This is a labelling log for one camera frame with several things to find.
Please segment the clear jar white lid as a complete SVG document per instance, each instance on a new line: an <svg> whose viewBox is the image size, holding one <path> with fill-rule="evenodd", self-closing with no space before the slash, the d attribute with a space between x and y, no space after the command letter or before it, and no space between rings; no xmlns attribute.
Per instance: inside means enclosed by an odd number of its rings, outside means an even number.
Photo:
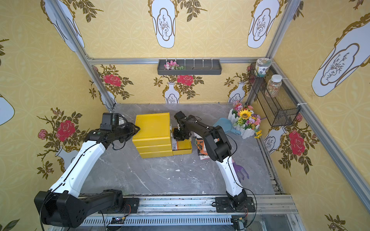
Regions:
<svg viewBox="0 0 370 231"><path fill-rule="evenodd" d="M270 98L277 97L281 86L282 86L282 76L277 74L273 75L269 82L267 83L265 96Z"/></svg>

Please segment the orange marigold seed bag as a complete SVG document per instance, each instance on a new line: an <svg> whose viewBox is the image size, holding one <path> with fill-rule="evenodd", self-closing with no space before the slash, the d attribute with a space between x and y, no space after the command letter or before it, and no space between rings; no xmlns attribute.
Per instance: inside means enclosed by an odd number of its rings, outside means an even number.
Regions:
<svg viewBox="0 0 370 231"><path fill-rule="evenodd" d="M208 155L199 155L200 160L210 159Z"/></svg>
<svg viewBox="0 0 370 231"><path fill-rule="evenodd" d="M178 150L178 142L176 139L172 139L172 150L177 151Z"/></svg>
<svg viewBox="0 0 370 231"><path fill-rule="evenodd" d="M197 148L197 152L199 156L208 156L205 144L204 144L204 139L202 137L195 137L195 145Z"/></svg>

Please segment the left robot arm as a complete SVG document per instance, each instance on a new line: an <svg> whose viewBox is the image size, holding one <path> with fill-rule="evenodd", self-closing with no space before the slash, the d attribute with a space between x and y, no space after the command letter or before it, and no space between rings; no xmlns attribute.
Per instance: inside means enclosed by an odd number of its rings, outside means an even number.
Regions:
<svg viewBox="0 0 370 231"><path fill-rule="evenodd" d="M108 189L82 199L79 196L93 166L107 148L114 141L126 143L139 131L140 128L130 122L90 131L64 174L49 190L40 191L35 196L41 226L77 228L95 212L123 211L125 204L120 190Z"/></svg>

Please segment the yellow plastic drawer cabinet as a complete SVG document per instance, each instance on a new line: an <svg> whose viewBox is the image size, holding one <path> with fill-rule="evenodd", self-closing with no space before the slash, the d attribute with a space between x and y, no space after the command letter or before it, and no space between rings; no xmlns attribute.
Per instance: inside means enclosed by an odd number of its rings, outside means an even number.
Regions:
<svg viewBox="0 0 370 231"><path fill-rule="evenodd" d="M133 144L143 158L171 157L171 120L169 113L137 115L135 125L140 131Z"/></svg>

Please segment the aluminium corner frame post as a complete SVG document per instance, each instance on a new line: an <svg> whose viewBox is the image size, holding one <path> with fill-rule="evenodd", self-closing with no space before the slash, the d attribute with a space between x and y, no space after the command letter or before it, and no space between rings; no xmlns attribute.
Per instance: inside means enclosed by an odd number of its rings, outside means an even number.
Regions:
<svg viewBox="0 0 370 231"><path fill-rule="evenodd" d="M116 101L108 93L97 71L88 62L88 55L84 49L84 41L75 16L70 9L68 1L41 1L41 9L47 16L47 20L54 26L64 43L77 55L92 83L101 94L102 102L108 111L113 111Z"/></svg>

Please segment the yellow drawer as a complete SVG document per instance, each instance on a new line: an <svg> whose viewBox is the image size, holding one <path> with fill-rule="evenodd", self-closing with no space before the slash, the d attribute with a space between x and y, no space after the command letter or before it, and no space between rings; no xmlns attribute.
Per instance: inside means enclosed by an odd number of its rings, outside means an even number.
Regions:
<svg viewBox="0 0 370 231"><path fill-rule="evenodd" d="M178 155L188 155L192 153L192 143L191 140L184 140L184 141L177 141L178 142L178 150L172 151L174 156Z"/></svg>

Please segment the jar with patterned label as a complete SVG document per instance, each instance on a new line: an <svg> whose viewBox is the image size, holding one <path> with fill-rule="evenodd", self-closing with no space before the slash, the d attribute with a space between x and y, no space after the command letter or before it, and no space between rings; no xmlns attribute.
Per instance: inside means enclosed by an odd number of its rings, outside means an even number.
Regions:
<svg viewBox="0 0 370 231"><path fill-rule="evenodd" d="M269 58L259 58L255 63L254 75L263 78L269 71L272 60Z"/></svg>

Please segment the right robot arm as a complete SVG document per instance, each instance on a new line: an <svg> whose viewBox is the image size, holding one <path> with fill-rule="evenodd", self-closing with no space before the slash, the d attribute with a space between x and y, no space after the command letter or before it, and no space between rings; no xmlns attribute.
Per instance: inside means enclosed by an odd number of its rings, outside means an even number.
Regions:
<svg viewBox="0 0 370 231"><path fill-rule="evenodd" d="M177 141L190 138L191 133L203 139L208 156L219 167L226 186L226 194L231 209L237 212L257 212L255 195L247 195L251 190L242 187L232 164L232 146L220 126L209 126L200 122L195 116L186 116L183 112L174 115L178 123L173 137Z"/></svg>

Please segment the light blue plastic dustpan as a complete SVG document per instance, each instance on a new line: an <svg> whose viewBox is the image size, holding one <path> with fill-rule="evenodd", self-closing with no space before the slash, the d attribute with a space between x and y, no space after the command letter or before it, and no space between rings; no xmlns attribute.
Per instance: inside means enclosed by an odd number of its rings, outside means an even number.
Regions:
<svg viewBox="0 0 370 231"><path fill-rule="evenodd" d="M227 118L219 118L213 125L214 127L220 126L225 133L234 133L236 135L241 135L241 132L233 128L233 124Z"/></svg>

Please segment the grey wall shelf tray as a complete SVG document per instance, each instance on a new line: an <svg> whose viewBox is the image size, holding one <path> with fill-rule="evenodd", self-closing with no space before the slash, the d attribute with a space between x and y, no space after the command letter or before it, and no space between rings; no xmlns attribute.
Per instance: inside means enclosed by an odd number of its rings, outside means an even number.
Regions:
<svg viewBox="0 0 370 231"><path fill-rule="evenodd" d="M180 66L184 66L184 70L165 70L166 62L176 61ZM159 75L220 75L222 73L222 65L219 59L205 58L184 58L184 59L160 59L157 65Z"/></svg>

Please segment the small pink flowers on shelf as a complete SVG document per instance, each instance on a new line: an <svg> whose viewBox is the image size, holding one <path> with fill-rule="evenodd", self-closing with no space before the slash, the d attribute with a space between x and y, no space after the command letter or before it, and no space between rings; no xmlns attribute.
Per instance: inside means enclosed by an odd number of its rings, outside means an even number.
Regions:
<svg viewBox="0 0 370 231"><path fill-rule="evenodd" d="M184 66L180 66L176 61L166 62L164 64L165 70L184 70Z"/></svg>

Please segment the artificial flower bouquet white fence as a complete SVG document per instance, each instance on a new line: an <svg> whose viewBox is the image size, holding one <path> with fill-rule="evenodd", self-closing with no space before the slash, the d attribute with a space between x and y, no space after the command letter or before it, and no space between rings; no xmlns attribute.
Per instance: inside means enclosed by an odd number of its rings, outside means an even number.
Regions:
<svg viewBox="0 0 370 231"><path fill-rule="evenodd" d="M232 129L242 139L249 137L259 139L262 136L262 131L260 130L262 119L254 112L254 108L251 105L244 105L240 101L234 102L227 119L231 121Z"/></svg>

